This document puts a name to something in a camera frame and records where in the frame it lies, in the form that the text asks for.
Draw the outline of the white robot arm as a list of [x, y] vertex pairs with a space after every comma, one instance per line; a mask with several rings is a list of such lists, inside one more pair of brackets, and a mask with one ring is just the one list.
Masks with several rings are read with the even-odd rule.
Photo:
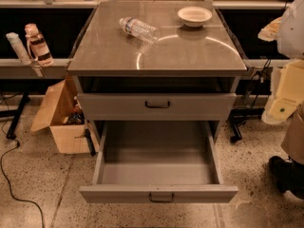
[[304, 59], [304, 0], [294, 0], [257, 38], [276, 41], [278, 52], [290, 59]]

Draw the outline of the tan robot base cover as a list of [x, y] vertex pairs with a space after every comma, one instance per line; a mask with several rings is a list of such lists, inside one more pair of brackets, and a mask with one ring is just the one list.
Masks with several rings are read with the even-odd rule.
[[304, 164], [304, 103], [296, 109], [281, 147], [291, 159]]

